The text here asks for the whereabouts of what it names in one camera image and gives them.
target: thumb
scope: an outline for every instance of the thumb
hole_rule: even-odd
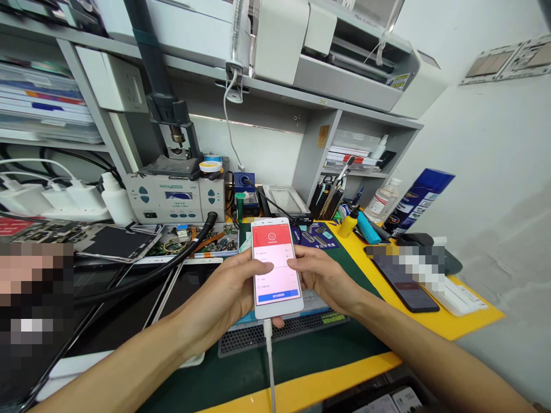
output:
[[[327,262],[318,257],[305,256],[299,259],[290,258],[287,265],[296,271],[310,271],[323,274],[327,271]]]
[[[242,281],[251,278],[253,275],[267,274],[274,269],[274,264],[263,263],[262,261],[253,259],[247,261],[245,264],[235,266],[232,268],[235,275]]]

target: mesh grille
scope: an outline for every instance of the mesh grille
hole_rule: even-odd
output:
[[[320,313],[285,320],[285,327],[273,329],[272,341],[285,340],[301,334],[333,327],[350,321],[346,315],[327,309]],[[266,345],[262,325],[227,332],[218,342],[218,357],[226,357]]]

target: green anti-static mat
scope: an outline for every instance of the green anti-static mat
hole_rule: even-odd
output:
[[[250,224],[240,227],[241,238]],[[325,250],[360,286],[380,297],[343,247]],[[356,320],[274,343],[275,383],[340,367],[390,351]],[[196,367],[179,369],[140,412],[192,412],[270,387],[266,348],[218,358],[218,343]]]

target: blue spray can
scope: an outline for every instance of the blue spray can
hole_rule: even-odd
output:
[[[447,172],[425,169],[390,213],[383,229],[392,238],[406,232],[454,178],[455,175]]]

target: red app header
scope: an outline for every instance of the red app header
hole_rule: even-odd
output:
[[[253,245],[255,248],[290,243],[291,235],[287,224],[253,227]]]

